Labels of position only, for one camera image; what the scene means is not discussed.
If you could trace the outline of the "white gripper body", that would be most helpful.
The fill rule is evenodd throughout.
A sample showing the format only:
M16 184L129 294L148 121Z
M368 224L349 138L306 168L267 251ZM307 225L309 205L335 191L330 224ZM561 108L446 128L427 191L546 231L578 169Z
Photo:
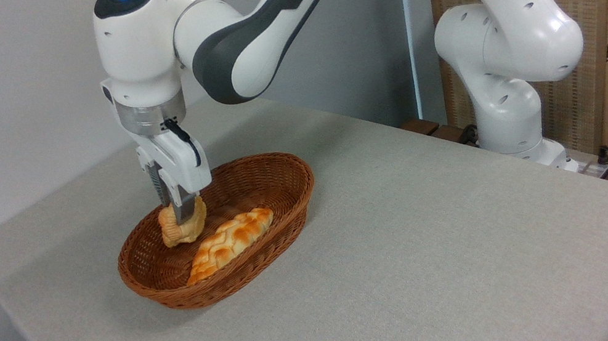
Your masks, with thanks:
M185 195L198 193L211 182L211 172L205 152L198 141L181 127L165 129L157 136L134 135L139 162L144 172L146 164L158 163L161 178L168 186L171 202Z

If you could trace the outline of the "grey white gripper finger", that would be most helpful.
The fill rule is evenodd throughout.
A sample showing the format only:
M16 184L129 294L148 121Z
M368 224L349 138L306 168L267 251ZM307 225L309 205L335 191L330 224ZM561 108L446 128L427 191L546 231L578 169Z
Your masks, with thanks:
M171 203L171 197L168 186L161 178L161 166L158 163L153 162L146 164L145 167L147 170L148 177L150 178L152 184L155 187L155 191L158 194L158 198L160 199L162 206L169 206Z
M178 204L177 201L172 202L172 210L176 218L176 224L182 225L187 220L190 220L194 214L195 206L195 194L185 195L181 198L181 202Z

